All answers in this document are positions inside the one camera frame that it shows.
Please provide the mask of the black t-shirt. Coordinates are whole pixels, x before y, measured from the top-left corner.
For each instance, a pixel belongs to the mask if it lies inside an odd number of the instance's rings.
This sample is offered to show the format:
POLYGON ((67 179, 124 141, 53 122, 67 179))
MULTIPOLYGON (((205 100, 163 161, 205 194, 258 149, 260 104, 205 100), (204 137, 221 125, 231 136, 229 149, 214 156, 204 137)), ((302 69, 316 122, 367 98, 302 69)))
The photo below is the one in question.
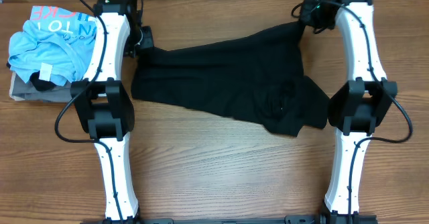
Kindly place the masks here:
POLYGON ((236 40, 145 50, 132 97, 257 123, 275 134, 297 136, 304 126, 322 129, 329 98, 304 74, 303 33, 295 21, 236 40))

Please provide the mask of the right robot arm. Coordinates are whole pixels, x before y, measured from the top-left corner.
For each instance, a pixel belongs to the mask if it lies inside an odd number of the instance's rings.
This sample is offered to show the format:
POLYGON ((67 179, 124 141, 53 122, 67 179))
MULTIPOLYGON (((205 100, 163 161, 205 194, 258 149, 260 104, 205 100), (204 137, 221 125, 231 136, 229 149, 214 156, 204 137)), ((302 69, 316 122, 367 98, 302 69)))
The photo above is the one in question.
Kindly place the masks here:
POLYGON ((373 29, 373 0, 304 0, 300 21, 317 34, 338 28, 343 37, 347 80, 330 98, 328 122, 335 128, 332 174, 315 223, 376 223, 359 213, 365 153, 397 95, 381 65, 373 29))

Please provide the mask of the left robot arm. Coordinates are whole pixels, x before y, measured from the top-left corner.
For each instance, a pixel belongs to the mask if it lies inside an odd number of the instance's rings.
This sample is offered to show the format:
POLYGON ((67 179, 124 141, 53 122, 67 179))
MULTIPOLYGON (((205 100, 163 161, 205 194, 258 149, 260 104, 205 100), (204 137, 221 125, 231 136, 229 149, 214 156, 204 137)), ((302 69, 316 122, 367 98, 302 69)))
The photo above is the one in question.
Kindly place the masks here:
POLYGON ((153 45, 151 31, 142 27, 143 0, 98 0, 95 44, 82 80, 70 94, 82 125, 97 149, 105 188, 103 223, 141 223, 129 160, 129 142, 135 124, 133 104, 121 70, 126 56, 153 45))

